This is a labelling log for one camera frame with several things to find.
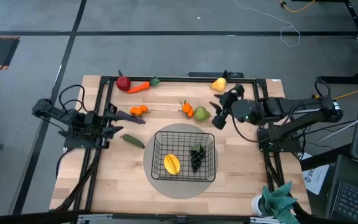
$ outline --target pear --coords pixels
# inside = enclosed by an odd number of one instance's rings
[[[224,91],[226,88],[226,79],[225,78],[218,78],[214,83],[211,84],[211,88],[217,91]]]
[[[194,110],[194,119],[196,121],[204,121],[210,116],[211,114],[205,109],[204,106],[197,106],[197,108]]]

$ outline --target yellow cable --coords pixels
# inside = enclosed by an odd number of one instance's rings
[[[301,8],[301,9],[298,9],[298,10],[291,10],[291,9],[289,9],[289,8],[287,7],[286,4],[284,4],[283,6],[284,6],[284,8],[285,8],[286,10],[288,10],[288,11],[290,11],[290,12],[293,12],[293,13],[296,13],[296,12],[300,12],[300,11],[306,9],[306,8],[309,7],[311,4],[313,4],[315,1],[316,1],[316,0],[311,1],[307,6]]]
[[[355,93],[358,93],[358,90],[353,91],[353,92],[351,92],[351,93],[346,93],[346,94],[344,94],[344,95],[342,95],[342,96],[337,96],[337,97],[335,97],[335,100],[338,100],[338,99],[347,97],[347,96],[352,95],[352,94],[355,94]]]

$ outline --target wooden tabletop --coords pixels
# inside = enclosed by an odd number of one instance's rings
[[[98,94],[100,76],[85,75],[85,106],[93,108]],[[132,86],[141,82],[132,82]],[[234,84],[227,84],[230,89]],[[253,100],[251,84],[243,84],[244,98]],[[280,80],[267,80],[269,96],[284,96]],[[132,106],[146,105],[152,112],[144,116],[146,124],[118,121],[123,126],[110,141],[110,148],[102,151],[92,201],[92,212],[145,213],[145,214],[187,214],[187,215],[253,215],[251,200],[262,193],[267,185],[263,155],[256,143],[243,140],[234,129],[231,119],[223,130],[216,129],[210,118],[202,123],[186,119],[180,101],[187,100],[194,108],[204,106],[211,113],[214,109],[209,101],[218,103],[213,95],[218,92],[208,83],[161,82],[158,87],[135,94],[127,94],[114,84],[111,103],[119,110],[129,112]],[[157,192],[146,178],[143,167],[144,150],[135,147],[118,136],[130,134],[145,145],[159,129],[169,124],[192,124],[215,136],[218,152],[216,180],[199,196],[189,199],[173,199]],[[240,132],[250,139],[257,139],[256,126],[238,124]],[[80,176],[84,149],[74,149],[67,154],[60,165],[50,208],[59,206],[73,190]],[[291,191],[304,210],[310,213],[310,205],[298,160],[290,153],[281,153],[285,181],[293,182]],[[83,193],[81,208],[85,207]]]

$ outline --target keyboard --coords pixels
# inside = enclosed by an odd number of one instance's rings
[[[337,211],[351,220],[358,221],[358,187],[341,182],[333,211]]]

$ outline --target green pear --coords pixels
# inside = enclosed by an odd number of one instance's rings
[[[194,119],[196,121],[204,121],[210,116],[211,114],[205,109],[204,106],[197,106],[196,110],[194,111]]]

